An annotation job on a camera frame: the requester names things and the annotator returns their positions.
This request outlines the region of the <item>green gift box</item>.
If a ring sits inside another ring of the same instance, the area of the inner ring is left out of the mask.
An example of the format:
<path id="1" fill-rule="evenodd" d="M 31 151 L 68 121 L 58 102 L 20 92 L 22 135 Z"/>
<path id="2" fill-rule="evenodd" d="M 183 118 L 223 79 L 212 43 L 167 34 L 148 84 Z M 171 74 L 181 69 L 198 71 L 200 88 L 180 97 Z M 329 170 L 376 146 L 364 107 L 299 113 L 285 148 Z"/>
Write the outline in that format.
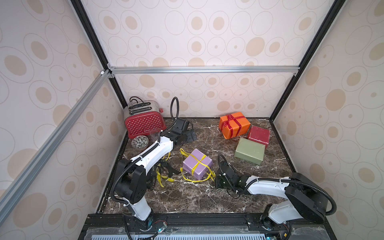
<path id="1" fill-rule="evenodd" d="M 266 146 L 248 139 L 240 138 L 234 156 L 250 163 L 261 165 Z"/>

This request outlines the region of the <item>black ribbon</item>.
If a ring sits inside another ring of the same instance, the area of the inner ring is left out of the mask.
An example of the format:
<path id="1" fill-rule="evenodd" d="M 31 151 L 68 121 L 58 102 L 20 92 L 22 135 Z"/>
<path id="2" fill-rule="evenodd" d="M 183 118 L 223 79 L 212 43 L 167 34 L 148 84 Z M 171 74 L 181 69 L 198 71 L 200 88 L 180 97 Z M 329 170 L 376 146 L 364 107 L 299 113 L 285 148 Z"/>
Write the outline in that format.
<path id="1" fill-rule="evenodd" d="M 172 167 L 172 165 L 165 160 L 156 163 L 147 174 L 147 189 L 153 190 L 158 183 L 160 187 L 164 188 L 162 181 L 173 182 L 174 175 L 180 175 L 181 171 Z"/>

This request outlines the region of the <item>dark red gift box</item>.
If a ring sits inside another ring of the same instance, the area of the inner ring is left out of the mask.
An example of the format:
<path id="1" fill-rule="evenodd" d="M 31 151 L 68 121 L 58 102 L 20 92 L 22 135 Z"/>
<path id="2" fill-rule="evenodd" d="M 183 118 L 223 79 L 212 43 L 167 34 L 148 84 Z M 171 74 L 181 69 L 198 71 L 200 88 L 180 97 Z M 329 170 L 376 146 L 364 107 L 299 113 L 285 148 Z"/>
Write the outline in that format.
<path id="1" fill-rule="evenodd" d="M 268 129 L 251 126 L 247 135 L 247 139 L 265 145 L 265 148 L 267 148 L 270 142 L 270 134 L 271 132 Z"/>

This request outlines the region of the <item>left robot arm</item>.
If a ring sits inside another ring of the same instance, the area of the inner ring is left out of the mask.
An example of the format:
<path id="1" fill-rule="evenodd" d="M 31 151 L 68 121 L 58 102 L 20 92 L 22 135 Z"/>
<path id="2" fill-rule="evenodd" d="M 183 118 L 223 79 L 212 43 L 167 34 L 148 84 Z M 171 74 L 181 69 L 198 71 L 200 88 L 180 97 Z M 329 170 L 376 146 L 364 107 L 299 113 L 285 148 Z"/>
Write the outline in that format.
<path id="1" fill-rule="evenodd" d="M 172 124 L 161 131 L 157 140 L 146 150 L 129 161 L 124 161 L 114 175 L 111 199 L 128 207 L 132 215 L 142 222 L 149 220 L 152 214 L 152 209 L 145 199 L 148 189 L 147 175 L 150 170 L 175 146 L 197 140 L 194 129 L 189 129 L 193 124 L 179 118 L 180 102 L 177 97 L 173 97 L 170 110 L 173 109 L 173 104 L 177 105 L 177 112 L 175 116 L 171 113 Z"/>

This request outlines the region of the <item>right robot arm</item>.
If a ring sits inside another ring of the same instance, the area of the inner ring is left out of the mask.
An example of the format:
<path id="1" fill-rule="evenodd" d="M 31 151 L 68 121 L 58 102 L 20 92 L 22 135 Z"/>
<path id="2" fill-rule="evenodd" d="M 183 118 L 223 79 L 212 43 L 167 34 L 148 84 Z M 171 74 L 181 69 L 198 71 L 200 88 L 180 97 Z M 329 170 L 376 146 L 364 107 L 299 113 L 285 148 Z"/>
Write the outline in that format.
<path id="1" fill-rule="evenodd" d="M 264 229 L 298 219 L 322 224 L 326 216 L 337 211 L 333 197 L 300 173 L 285 178 L 239 175 L 227 159 L 218 156 L 216 188 L 232 191 L 237 196 L 267 195 L 283 198 L 279 204 L 268 204 L 260 217 Z"/>

